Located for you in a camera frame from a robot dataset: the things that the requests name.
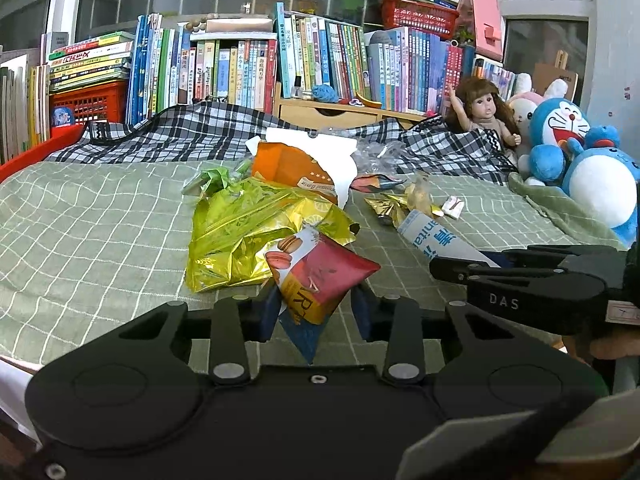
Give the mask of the white blue paper package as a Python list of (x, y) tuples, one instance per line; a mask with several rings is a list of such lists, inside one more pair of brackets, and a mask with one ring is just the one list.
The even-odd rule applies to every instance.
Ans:
[(442, 257), (481, 262), (490, 268), (498, 268), (494, 260), (421, 211), (411, 211), (397, 232), (428, 261)]

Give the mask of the small white striped wrapper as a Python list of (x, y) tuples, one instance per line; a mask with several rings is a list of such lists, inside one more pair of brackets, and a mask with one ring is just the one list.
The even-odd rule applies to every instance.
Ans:
[(458, 220), (465, 207), (465, 201), (458, 196), (449, 196), (445, 203), (442, 204), (442, 213), (449, 217)]

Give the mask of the orange peel piece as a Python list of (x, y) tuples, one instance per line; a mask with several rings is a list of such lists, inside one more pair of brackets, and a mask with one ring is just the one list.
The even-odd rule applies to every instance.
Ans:
[(428, 174), (418, 171), (410, 179), (405, 189), (405, 198), (410, 210), (417, 210), (431, 218), (442, 218), (442, 208), (434, 203), (431, 196)]

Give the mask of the gold foil wrapper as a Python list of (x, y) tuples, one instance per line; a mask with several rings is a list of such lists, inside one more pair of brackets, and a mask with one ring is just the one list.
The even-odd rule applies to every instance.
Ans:
[(382, 226), (398, 229), (409, 213), (407, 201), (401, 195), (380, 193), (367, 196), (364, 201), (371, 207)]

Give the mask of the large yellow foil bag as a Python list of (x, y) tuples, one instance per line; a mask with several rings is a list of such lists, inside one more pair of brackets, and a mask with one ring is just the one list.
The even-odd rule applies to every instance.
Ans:
[(249, 177), (198, 199), (184, 281), (192, 292), (259, 284), (271, 271), (265, 253), (312, 226), (343, 246), (358, 223), (321, 195)]

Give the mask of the red orange snack bag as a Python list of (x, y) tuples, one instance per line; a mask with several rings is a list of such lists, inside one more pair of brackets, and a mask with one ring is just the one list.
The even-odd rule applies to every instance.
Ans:
[(312, 226), (279, 240), (265, 259), (285, 305), (281, 325), (307, 363), (346, 294), (381, 269)]

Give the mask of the green plastic wrapper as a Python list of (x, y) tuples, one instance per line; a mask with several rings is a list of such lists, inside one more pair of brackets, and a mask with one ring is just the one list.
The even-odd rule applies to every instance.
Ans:
[(210, 197), (232, 183), (239, 182), (250, 175), (253, 159), (245, 157), (227, 165), (199, 169), (196, 174), (183, 183), (181, 194), (184, 196)]

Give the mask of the orange potato sticks box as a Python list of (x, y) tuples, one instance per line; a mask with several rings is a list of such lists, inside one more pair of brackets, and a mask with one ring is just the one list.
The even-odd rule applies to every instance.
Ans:
[(358, 174), (355, 139), (269, 127), (245, 145), (253, 157), (253, 176), (318, 193), (345, 208)]

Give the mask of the stack of flat books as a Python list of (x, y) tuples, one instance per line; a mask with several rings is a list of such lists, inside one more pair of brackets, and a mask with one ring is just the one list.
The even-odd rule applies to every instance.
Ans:
[(48, 58), (50, 93), (127, 80), (131, 72), (132, 50), (133, 34), (111, 32), (52, 51)]

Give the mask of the row of upright books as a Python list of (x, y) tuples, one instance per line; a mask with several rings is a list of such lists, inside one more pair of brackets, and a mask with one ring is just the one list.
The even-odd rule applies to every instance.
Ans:
[(491, 81), (503, 100), (515, 74), (449, 40), (406, 26), (374, 32), (314, 14), (199, 16), (169, 26), (141, 15), (134, 33), (125, 120), (133, 125), (178, 104), (212, 100), (273, 113), (274, 87), (285, 99), (311, 100), (329, 84), (337, 104), (434, 116), (446, 112), (448, 86), (467, 76)]

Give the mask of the blue Doraemon plush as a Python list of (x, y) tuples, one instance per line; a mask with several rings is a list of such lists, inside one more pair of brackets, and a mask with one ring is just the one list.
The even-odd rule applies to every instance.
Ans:
[(575, 156), (588, 148), (618, 148), (620, 134), (612, 126), (593, 127), (582, 110), (564, 98), (544, 100), (529, 124), (530, 150), (521, 163), (527, 185), (559, 183)]

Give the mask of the brown haired doll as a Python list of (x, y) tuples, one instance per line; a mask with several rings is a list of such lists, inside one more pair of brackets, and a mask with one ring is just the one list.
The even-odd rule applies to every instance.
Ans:
[(513, 112), (491, 81), (471, 76), (462, 79), (457, 87), (450, 84), (447, 90), (446, 123), (452, 131), (488, 133), (492, 145), (500, 152), (521, 145), (522, 137)]

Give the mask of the red plastic basket left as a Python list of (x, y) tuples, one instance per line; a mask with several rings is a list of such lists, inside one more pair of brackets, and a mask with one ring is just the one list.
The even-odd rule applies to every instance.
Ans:
[(123, 122), (128, 81), (117, 79), (50, 96), (52, 127), (82, 122)]

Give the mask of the wooden drawer organizer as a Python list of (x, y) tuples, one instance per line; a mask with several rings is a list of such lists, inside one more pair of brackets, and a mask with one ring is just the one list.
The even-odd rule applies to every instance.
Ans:
[(285, 99), (281, 84), (274, 87), (273, 114), (285, 122), (300, 128), (319, 130), (322, 128), (357, 128), (393, 118), (401, 128), (409, 129), (425, 119), (411, 113), (378, 110), (377, 108), (346, 104), (320, 103), (317, 101)]

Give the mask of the pink toy house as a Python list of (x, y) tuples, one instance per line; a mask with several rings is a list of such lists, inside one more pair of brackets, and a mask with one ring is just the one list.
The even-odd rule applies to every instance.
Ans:
[(454, 39), (485, 58), (503, 60), (502, 16), (498, 0), (459, 0)]

